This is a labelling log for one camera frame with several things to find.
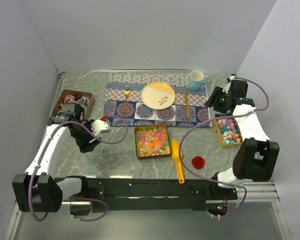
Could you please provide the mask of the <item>yellow plastic scoop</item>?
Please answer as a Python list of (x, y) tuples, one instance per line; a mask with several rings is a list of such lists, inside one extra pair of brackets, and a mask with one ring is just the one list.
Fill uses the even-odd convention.
[(183, 174), (183, 168), (182, 168), (182, 163), (181, 163), (181, 157), (183, 154), (179, 154), (179, 142), (177, 140), (171, 140), (170, 141), (170, 149), (171, 149), (171, 159), (175, 163), (176, 166), (176, 171), (177, 171), (177, 176), (178, 176), (178, 182), (179, 184), (184, 184), (185, 183), (185, 178)]

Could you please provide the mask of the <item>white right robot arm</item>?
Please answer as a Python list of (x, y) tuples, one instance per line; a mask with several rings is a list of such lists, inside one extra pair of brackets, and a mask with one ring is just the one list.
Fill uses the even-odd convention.
[(247, 87), (226, 89), (216, 86), (204, 104), (207, 108), (234, 119), (239, 127), (242, 144), (234, 157), (232, 167), (219, 172), (217, 182), (209, 186), (209, 194), (221, 199), (227, 188), (247, 182), (267, 182), (271, 179), (280, 146), (265, 134), (252, 99), (247, 98)]

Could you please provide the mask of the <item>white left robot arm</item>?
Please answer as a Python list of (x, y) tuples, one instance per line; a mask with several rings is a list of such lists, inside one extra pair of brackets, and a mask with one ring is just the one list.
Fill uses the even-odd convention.
[(43, 142), (30, 166), (12, 180), (16, 202), (22, 212), (56, 213), (72, 196), (84, 201), (90, 194), (84, 176), (68, 176), (56, 182), (55, 172), (64, 143), (73, 138), (81, 153), (92, 152), (100, 144), (98, 134), (110, 130), (103, 119), (85, 120), (85, 110), (68, 103), (61, 113), (47, 120)]

